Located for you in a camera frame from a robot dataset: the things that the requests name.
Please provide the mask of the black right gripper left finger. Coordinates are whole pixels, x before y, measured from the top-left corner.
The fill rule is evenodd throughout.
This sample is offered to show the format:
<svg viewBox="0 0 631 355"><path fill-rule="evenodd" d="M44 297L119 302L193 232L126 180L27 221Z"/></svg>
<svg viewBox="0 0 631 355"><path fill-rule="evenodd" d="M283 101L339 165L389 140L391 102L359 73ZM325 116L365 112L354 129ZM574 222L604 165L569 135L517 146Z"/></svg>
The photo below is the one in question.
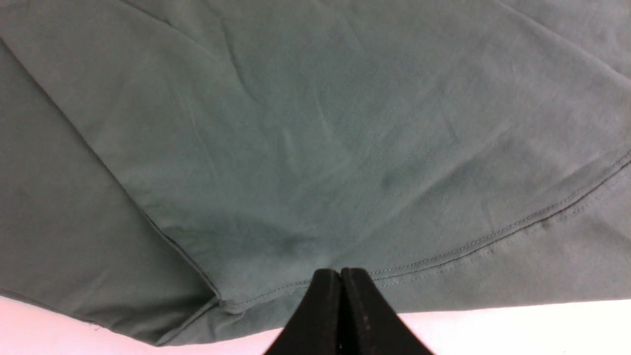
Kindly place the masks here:
<svg viewBox="0 0 631 355"><path fill-rule="evenodd" d="M266 354L337 354L340 297L338 272L331 269L316 270L300 305Z"/></svg>

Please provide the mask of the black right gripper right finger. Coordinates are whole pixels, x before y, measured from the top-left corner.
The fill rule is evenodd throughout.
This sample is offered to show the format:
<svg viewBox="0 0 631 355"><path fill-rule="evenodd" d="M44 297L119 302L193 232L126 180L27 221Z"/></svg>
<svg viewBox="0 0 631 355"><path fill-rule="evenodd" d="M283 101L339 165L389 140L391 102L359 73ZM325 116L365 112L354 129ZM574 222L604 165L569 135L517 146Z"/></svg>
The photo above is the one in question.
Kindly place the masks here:
<svg viewBox="0 0 631 355"><path fill-rule="evenodd" d="M430 355L362 268L341 271L342 355Z"/></svg>

